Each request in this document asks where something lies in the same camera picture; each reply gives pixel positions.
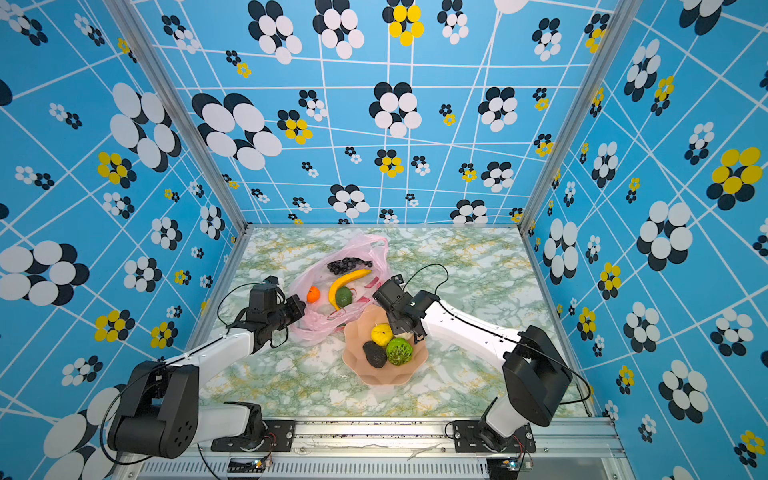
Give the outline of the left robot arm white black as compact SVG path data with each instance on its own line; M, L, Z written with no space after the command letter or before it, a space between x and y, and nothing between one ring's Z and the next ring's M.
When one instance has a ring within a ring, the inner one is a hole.
M200 405L200 390L210 380L265 346L275 348L275 333L287 331L305 314L305 301L286 295L274 276L249 288L247 306L219 337L133 369L104 414L99 439L103 451L174 459L206 441L254 448L272 440L256 403Z

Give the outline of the dark green fake avocado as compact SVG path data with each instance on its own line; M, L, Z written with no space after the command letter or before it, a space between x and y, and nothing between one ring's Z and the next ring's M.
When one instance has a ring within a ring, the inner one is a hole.
M381 369L387 364L386 348L378 346L373 341L365 342L362 348L368 364L373 368Z

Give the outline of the green fake kiwi half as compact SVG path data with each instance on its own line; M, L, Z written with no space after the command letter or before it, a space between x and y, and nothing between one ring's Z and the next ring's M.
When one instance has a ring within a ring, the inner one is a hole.
M387 360L394 366L402 366L413 358L413 346L403 338L393 338L386 346Z

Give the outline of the orange fake carrot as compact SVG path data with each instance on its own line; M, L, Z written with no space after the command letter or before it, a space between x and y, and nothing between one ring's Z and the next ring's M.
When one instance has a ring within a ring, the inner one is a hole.
M315 286L311 286L307 292L306 301L310 304L314 304L318 302L320 298L321 298L320 290Z

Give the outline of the peach scalloped plastic bowl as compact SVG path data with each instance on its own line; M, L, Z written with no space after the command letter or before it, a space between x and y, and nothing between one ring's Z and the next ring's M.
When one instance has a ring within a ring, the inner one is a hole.
M404 385L428 359L425 343L395 334L378 306L367 307L344 335L343 361L369 386Z

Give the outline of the pink translucent plastic bag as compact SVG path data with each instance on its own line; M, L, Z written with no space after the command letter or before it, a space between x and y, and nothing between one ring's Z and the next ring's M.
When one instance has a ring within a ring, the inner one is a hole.
M305 303L304 316L290 326L292 337L314 345L356 321L391 277L388 251L387 238L361 234L300 274L289 286Z

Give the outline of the green fake lime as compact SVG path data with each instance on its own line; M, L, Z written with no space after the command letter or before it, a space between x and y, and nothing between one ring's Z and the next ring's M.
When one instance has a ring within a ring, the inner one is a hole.
M341 310L351 305L354 300L354 294L352 290L346 286L342 286L337 289L335 293L336 307Z

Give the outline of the yellow fake pear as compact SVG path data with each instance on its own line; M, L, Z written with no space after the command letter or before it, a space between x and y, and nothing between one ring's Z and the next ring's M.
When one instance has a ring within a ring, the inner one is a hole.
M377 324L371 330L370 336L371 340L382 348L386 348L394 338L392 328L388 323Z

